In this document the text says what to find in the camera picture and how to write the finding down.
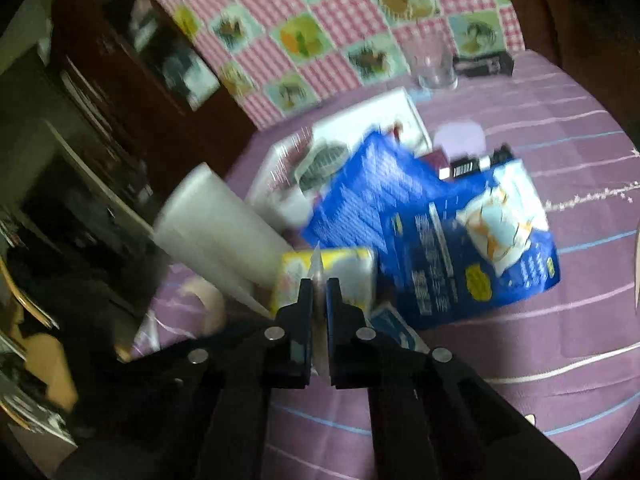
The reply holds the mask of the person's right hand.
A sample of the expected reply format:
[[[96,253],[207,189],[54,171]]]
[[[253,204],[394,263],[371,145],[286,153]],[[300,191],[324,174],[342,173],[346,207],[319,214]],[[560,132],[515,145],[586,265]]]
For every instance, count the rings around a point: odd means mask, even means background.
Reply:
[[[40,326],[22,306],[15,306],[9,334],[25,350],[26,370],[46,385],[44,398],[69,413],[78,400],[78,393],[64,349],[52,335],[43,333]]]

